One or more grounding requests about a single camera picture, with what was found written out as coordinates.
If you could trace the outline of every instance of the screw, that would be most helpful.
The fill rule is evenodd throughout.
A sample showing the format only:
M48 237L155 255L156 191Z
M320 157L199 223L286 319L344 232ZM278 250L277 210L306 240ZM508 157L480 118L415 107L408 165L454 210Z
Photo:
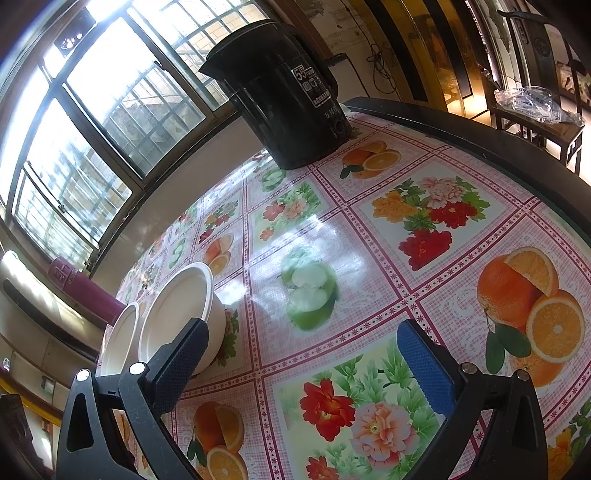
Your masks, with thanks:
M519 378L520 380L523 380L524 382L527 382L530 379L530 375L528 372L526 372L525 370L517 370L517 378Z
M476 365L471 364L470 362L465 362L462 364L462 371L468 375L474 375L478 369Z
M84 370L80 370L76 374L76 379L78 380L78 382L83 382L84 380L88 380L89 376L90 376L90 371L85 368Z
M137 362L129 367L129 373L132 375L139 375L144 370L146 370L146 366L141 362Z

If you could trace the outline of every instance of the window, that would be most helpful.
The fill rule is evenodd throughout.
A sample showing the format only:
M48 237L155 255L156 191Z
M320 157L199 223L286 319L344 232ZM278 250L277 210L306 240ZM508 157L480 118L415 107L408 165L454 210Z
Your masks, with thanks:
M148 47L120 18L67 78L74 93L142 175L205 119L157 64Z
M142 192L233 109L208 52L252 0L91 0L46 46L0 150L0 215L53 259L92 262Z

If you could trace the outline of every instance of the black kettle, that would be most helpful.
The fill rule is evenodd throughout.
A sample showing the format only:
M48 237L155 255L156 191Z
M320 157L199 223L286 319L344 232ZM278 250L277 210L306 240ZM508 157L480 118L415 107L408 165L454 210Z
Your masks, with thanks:
M217 80L280 168L320 160L351 136L335 77L291 25L247 25L215 45L199 71Z

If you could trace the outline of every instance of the blue grip pad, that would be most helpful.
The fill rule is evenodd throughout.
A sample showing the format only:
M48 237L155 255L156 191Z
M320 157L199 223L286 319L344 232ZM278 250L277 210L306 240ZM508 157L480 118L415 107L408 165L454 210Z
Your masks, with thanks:
M452 379L408 322L402 322L398 327L396 341L433 411L449 418L456 408Z

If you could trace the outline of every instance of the floral tablecloth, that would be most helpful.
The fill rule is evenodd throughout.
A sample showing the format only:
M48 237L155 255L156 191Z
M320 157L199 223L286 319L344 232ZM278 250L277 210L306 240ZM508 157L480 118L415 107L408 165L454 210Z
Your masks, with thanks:
M412 317L460 362L530 372L550 478L561 477L591 434L591 250L470 154L378 118L350 121L354 138L309 167L280 170L264 150L248 159L123 280L118 299L145 314L175 272L204 261L225 304L222 348L167 428L207 480L402 478L443 421L396 346Z

